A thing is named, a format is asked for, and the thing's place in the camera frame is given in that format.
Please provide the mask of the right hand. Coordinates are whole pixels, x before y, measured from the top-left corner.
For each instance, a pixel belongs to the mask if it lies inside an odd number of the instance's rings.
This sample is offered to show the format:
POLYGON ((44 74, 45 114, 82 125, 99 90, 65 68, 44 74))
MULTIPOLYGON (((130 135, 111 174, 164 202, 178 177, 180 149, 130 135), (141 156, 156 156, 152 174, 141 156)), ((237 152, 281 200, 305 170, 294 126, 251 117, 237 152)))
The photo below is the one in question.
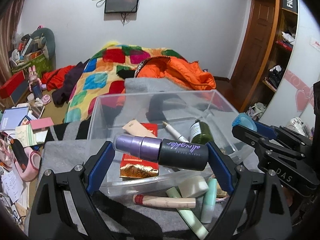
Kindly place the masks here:
POLYGON ((290 207, 293 203, 293 193, 289 189, 287 189, 286 187, 282 187, 282 189, 283 189, 283 193, 286 198, 287 205, 288 205, 288 207, 290 207))

